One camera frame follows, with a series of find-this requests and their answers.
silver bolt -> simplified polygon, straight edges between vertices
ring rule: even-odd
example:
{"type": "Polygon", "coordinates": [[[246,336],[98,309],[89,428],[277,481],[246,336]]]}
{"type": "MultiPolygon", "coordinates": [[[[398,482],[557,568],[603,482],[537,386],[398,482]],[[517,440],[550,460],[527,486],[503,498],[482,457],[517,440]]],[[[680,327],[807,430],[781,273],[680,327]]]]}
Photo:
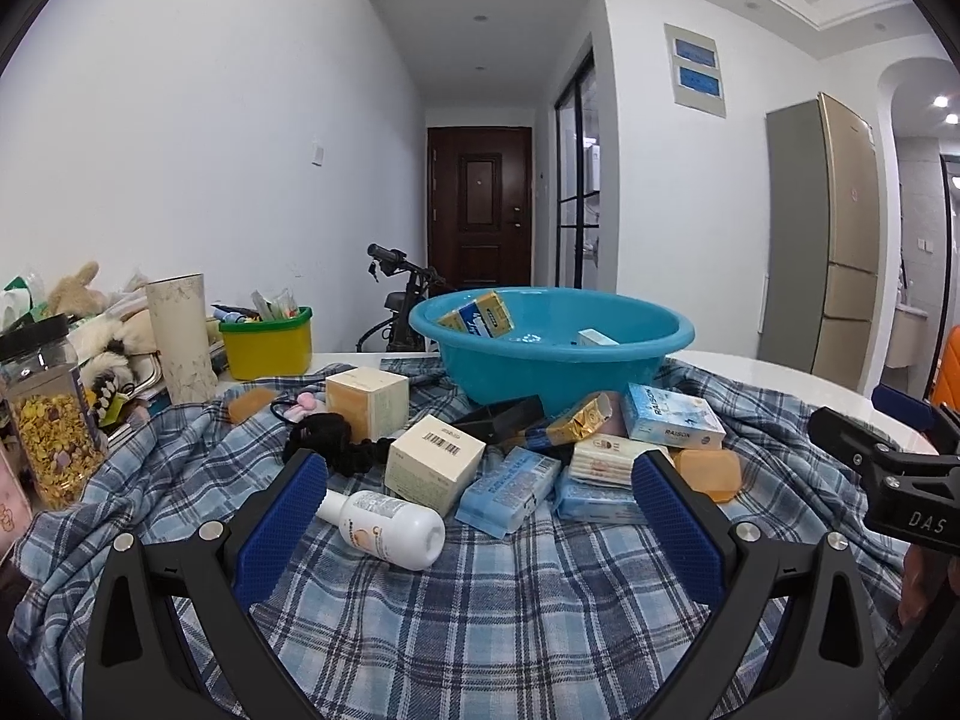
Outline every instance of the silver bolt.
{"type": "Polygon", "coordinates": [[[829,544],[830,547],[835,549],[837,552],[843,552],[848,546],[850,546],[850,542],[847,541],[846,536],[843,536],[841,533],[837,533],[836,531],[827,533],[827,544],[829,544]]]}
{"type": "Polygon", "coordinates": [[[133,546],[133,541],[135,541],[135,539],[132,533],[120,533],[120,536],[117,536],[117,538],[113,540],[113,549],[117,552],[126,552],[133,546]]]}
{"type": "Polygon", "coordinates": [[[741,541],[760,541],[760,528],[752,522],[741,522],[736,526],[736,537],[741,541]]]}
{"type": "Polygon", "coordinates": [[[223,533],[223,522],[213,520],[213,522],[205,522],[203,525],[200,525],[200,538],[203,538],[204,541],[217,541],[223,533]]]}

handlebar grip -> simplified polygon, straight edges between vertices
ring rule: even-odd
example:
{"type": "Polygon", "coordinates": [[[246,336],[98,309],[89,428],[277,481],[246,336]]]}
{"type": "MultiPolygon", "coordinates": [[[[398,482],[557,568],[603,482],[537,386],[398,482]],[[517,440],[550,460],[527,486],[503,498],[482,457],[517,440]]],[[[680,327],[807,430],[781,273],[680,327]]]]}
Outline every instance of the handlebar grip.
{"type": "Polygon", "coordinates": [[[399,265],[403,259],[397,255],[397,252],[390,251],[388,248],[378,247],[376,244],[371,244],[367,247],[367,255],[386,265],[399,265]]]}

cereal jar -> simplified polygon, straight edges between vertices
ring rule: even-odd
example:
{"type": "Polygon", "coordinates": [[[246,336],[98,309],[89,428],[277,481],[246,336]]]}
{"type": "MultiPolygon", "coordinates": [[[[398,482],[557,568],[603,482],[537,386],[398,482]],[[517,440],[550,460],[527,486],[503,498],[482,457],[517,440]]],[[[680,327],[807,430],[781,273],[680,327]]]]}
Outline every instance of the cereal jar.
{"type": "Polygon", "coordinates": [[[40,500],[63,509],[104,461],[64,314],[0,336],[0,395],[40,500]]]}

human hand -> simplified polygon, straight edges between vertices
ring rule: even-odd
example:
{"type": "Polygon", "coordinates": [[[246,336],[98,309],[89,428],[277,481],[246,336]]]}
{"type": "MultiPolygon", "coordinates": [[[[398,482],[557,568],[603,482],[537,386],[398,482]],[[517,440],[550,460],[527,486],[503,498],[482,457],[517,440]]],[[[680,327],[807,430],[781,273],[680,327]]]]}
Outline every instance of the human hand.
{"type": "MultiPolygon", "coordinates": [[[[933,600],[928,589],[925,588],[925,580],[928,579],[928,573],[936,560],[936,553],[917,544],[911,544],[904,556],[904,587],[901,591],[901,603],[899,603],[899,619],[901,625],[919,620],[926,613],[926,608],[933,600]]],[[[947,579],[950,587],[957,595],[960,595],[960,560],[952,557],[947,567],[947,579]]]]}

pink box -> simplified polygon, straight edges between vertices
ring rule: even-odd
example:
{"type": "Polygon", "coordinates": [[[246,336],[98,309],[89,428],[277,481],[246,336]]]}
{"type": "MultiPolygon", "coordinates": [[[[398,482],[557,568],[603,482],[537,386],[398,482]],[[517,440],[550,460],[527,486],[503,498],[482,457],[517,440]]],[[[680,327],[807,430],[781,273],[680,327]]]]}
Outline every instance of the pink box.
{"type": "Polygon", "coordinates": [[[11,551],[13,543],[27,532],[32,517],[30,501],[0,442],[0,562],[11,551]]]}

